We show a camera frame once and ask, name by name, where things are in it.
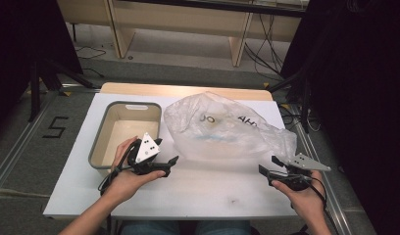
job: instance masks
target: jeans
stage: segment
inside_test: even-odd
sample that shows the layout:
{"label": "jeans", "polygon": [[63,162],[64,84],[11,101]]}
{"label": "jeans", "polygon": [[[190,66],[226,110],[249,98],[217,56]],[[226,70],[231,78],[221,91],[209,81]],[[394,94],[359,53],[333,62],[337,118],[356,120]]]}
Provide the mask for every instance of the jeans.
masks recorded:
{"label": "jeans", "polygon": [[[249,235],[247,220],[204,220],[198,221],[195,235]],[[178,221],[124,221],[122,235],[178,235]]]}

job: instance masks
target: plastic bin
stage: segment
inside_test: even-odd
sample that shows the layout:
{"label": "plastic bin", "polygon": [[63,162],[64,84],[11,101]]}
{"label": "plastic bin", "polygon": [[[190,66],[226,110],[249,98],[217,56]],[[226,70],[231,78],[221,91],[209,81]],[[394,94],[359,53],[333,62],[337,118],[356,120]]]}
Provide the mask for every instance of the plastic bin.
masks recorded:
{"label": "plastic bin", "polygon": [[155,103],[114,102],[103,116],[89,155],[89,163],[103,174],[108,173],[118,145],[137,135],[148,133],[158,138],[161,107]]}

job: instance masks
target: black fabric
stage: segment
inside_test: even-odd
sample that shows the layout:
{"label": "black fabric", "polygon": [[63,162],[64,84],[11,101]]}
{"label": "black fabric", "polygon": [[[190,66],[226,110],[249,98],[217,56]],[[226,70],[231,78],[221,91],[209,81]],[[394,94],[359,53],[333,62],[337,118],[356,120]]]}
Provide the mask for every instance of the black fabric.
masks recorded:
{"label": "black fabric", "polygon": [[[43,58],[82,73],[57,1],[0,1],[0,122],[25,92],[31,62]],[[38,66],[44,81],[55,73]]]}
{"label": "black fabric", "polygon": [[400,2],[344,11],[312,102],[378,234],[400,233]]}

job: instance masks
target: gray floor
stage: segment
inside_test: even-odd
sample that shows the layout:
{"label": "gray floor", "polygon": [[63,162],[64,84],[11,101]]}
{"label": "gray floor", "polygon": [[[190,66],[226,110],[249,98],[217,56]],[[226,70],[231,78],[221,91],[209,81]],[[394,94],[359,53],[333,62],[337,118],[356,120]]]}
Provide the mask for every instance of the gray floor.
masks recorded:
{"label": "gray floor", "polygon": [[[224,37],[141,30],[136,33],[126,58],[117,59],[109,33],[108,28],[100,26],[79,25],[77,28],[77,48],[91,46],[106,51],[106,54],[92,60],[80,60],[83,68],[105,75],[98,77],[91,70],[85,71],[86,77],[97,84],[120,81],[261,89],[266,82],[276,82],[276,76],[262,67],[255,68],[246,56],[241,66],[234,68]],[[248,43],[257,50],[262,42],[250,40]],[[276,46],[279,54],[285,55],[288,44],[277,43]],[[89,49],[77,52],[80,57],[98,53]],[[269,78],[257,74],[255,70]],[[285,101],[284,90],[273,95],[276,101]],[[44,101],[51,100],[51,105],[1,187],[0,234],[56,234],[69,223],[67,220],[45,218],[42,211],[69,156],[93,94],[76,91],[70,96],[51,93],[42,98]],[[28,125],[29,99],[27,94],[21,98],[0,130],[0,164]],[[55,134],[48,129],[54,117],[68,118],[58,120],[66,130],[61,138],[43,138],[44,135]],[[296,131],[297,127],[287,126],[291,131]],[[323,127],[318,132],[311,131],[309,137],[322,163],[332,167],[332,172],[327,175],[334,192],[330,196],[337,199],[344,211],[352,234],[375,234],[345,174],[337,170],[338,163]],[[298,143],[298,151],[306,151],[302,142]],[[4,189],[16,192],[5,193]],[[299,217],[252,220],[252,225],[263,235],[291,234],[303,224]]]}

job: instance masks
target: white table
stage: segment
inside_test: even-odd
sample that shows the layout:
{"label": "white table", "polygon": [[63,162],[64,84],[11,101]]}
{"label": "white table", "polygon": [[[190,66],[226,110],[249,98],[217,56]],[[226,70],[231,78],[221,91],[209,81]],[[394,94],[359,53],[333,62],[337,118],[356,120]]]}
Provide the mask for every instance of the white table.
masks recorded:
{"label": "white table", "polygon": [[[203,88],[220,93],[220,88]],[[164,96],[96,94],[77,136],[65,168],[44,211],[53,218],[75,217],[99,198],[97,187],[103,176],[88,162],[98,126],[106,107],[114,101],[154,102],[163,111],[169,104],[181,99],[166,89]],[[268,123],[282,128],[283,122],[276,103],[269,100],[239,100],[251,107]],[[161,121],[162,152],[157,161],[167,162],[179,155],[174,141]],[[268,180],[258,172],[258,165],[280,169],[271,163],[271,156],[260,159],[193,161],[180,155],[168,178],[144,185],[128,201],[119,205],[112,217],[119,219],[251,219],[296,215],[288,199],[268,185]]]}

